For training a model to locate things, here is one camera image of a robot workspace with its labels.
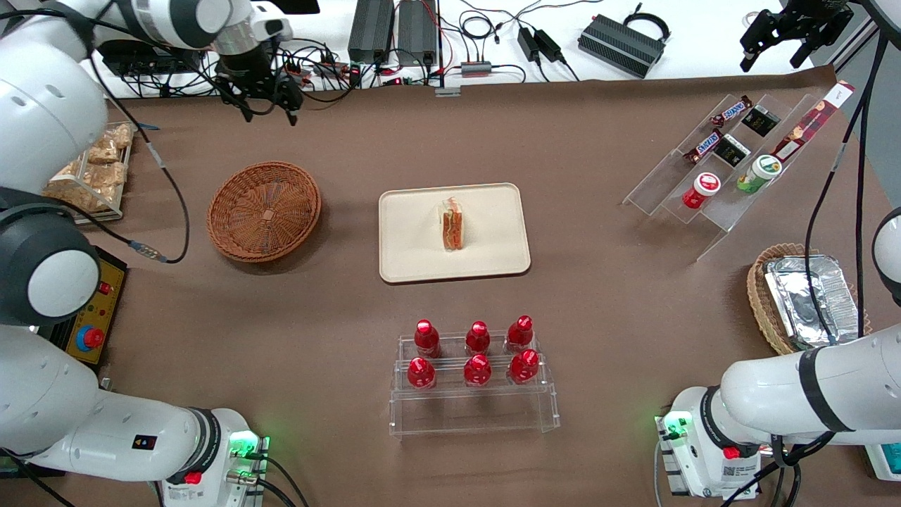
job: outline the white tabletop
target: white tabletop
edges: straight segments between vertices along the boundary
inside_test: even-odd
[[[479,8],[505,9],[517,13],[520,9],[531,4],[533,0],[468,0],[470,4]],[[543,0],[539,5],[564,4],[567,0]],[[590,23],[595,14],[603,14],[615,20],[623,20],[631,14],[637,0],[604,0],[598,4],[576,4],[561,8],[546,8],[523,16],[526,22],[536,28],[544,30],[562,48],[563,54],[578,76],[585,79],[635,79],[634,77],[604,63],[601,60],[581,51],[578,48],[578,36]],[[341,55],[342,61],[347,61],[347,44],[350,38],[350,25],[353,22],[353,13],[356,0],[321,0],[322,12],[312,15],[289,16],[295,37],[303,37],[322,41]],[[668,25],[671,36],[667,41],[666,49],[660,61],[651,69],[646,79],[665,78],[709,78],[721,76],[738,76],[743,74],[739,65],[742,62],[742,46],[739,39],[744,34],[746,27],[744,18],[748,13],[767,8],[778,12],[781,5],[778,0],[732,0],[729,2],[715,0],[695,0],[693,2],[673,2],[672,0],[645,0],[642,12],[656,14]],[[457,24],[460,13],[469,7],[460,0],[440,0],[439,9],[441,17],[446,21]],[[497,24],[509,21],[506,14],[487,13],[491,20]],[[470,30],[481,30],[483,23],[473,23]],[[660,37],[660,30],[656,25],[645,21],[630,23],[630,27],[639,32],[646,33],[650,37]],[[518,33],[516,23],[505,23],[498,31],[500,43],[495,44],[493,38],[488,38],[485,45],[484,57],[492,64],[514,64],[526,70],[527,81],[540,82],[543,78],[539,74],[534,63],[527,62],[516,40]],[[460,35],[455,32],[445,31],[446,39],[443,41],[444,63],[448,64],[450,52],[447,41],[453,46],[454,60],[451,66],[459,65],[460,60],[466,59],[463,42]],[[299,48],[307,45],[306,42],[291,42],[285,44],[286,49]],[[795,71],[788,61],[799,47],[799,41],[788,41],[774,48],[764,51],[749,74],[786,74]],[[475,59],[475,53],[470,47],[470,55]],[[118,78],[100,63],[98,55],[95,55],[98,68],[104,75],[107,85],[118,97],[135,97]],[[560,63],[550,63],[543,60],[544,73],[551,81],[571,81],[572,75]],[[801,69],[812,67],[810,60],[806,60]],[[461,78],[459,71],[455,70],[445,80],[446,87],[459,87],[469,84],[511,83],[519,82],[522,73],[517,69],[504,69],[505,72],[495,72],[484,78]],[[401,71],[400,76],[421,78],[423,72],[419,68],[407,68]],[[176,76],[172,79],[173,86],[185,84],[192,77]],[[364,78],[364,86],[368,86],[371,75]],[[322,84],[315,81],[317,89]],[[437,86],[437,79],[432,82]],[[189,91],[203,91],[208,85],[201,85]],[[145,90],[146,95],[153,93]]]

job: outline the black package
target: black package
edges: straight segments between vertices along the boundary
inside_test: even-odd
[[[751,154],[751,150],[745,148],[734,137],[726,134],[723,136],[723,140],[714,148],[714,153],[726,163],[735,167]]]
[[[748,125],[748,128],[760,137],[765,137],[779,123],[779,117],[767,111],[766,107],[756,105],[751,108],[742,123]]]

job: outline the brown tabletop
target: brown tabletop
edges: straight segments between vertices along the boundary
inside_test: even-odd
[[[745,274],[772,244],[801,242],[847,125],[837,115],[786,176],[705,259],[692,229],[648,219],[623,197],[726,93],[790,102],[834,82],[789,77],[428,88],[350,94],[297,127],[274,114],[245,124],[217,99],[132,101],[184,190],[191,250],[178,265],[96,244],[132,270],[110,341],[119,392],[176,405],[229,407],[270,435],[272,456],[313,506],[652,506],[653,416],[682,389],[719,383],[734,361],[773,355],[751,314]],[[307,104],[315,108],[312,101]],[[885,135],[875,132],[873,135]],[[165,254],[181,246],[177,201],[136,144],[114,228]],[[814,246],[853,278],[854,164],[849,148]],[[307,244],[266,266],[224,259],[205,231],[218,187],[252,163],[307,169],[324,200]],[[510,181],[522,192],[532,253],[525,275],[391,286],[378,275],[379,195]],[[872,173],[865,242],[888,211]],[[873,327],[901,316],[867,255]],[[477,436],[388,435],[396,337],[418,318],[463,329],[535,320],[557,382],[562,426]],[[895,506],[901,486],[865,475],[857,448],[804,462],[796,505]],[[273,475],[277,484],[286,485]],[[153,506],[146,484],[50,479],[80,506]],[[661,489],[666,490],[661,478]],[[769,501],[766,493],[752,504]],[[52,505],[24,480],[0,481],[2,505]],[[268,505],[277,500],[267,498]],[[665,505],[718,505],[674,498]]]

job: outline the jar lid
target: jar lid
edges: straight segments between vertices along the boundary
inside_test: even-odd
[[[695,192],[702,196],[712,196],[720,189],[720,179],[712,172],[702,172],[695,178]]]
[[[782,162],[772,155],[761,155],[751,167],[754,175],[764,180],[772,180],[782,172]]]

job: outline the red emergency stop button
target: red emergency stop button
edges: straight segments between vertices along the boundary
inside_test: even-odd
[[[726,447],[723,449],[723,456],[726,459],[736,459],[742,456],[742,452],[737,447]]]
[[[87,348],[98,348],[104,342],[104,332],[96,327],[89,329],[85,333],[84,341]]]

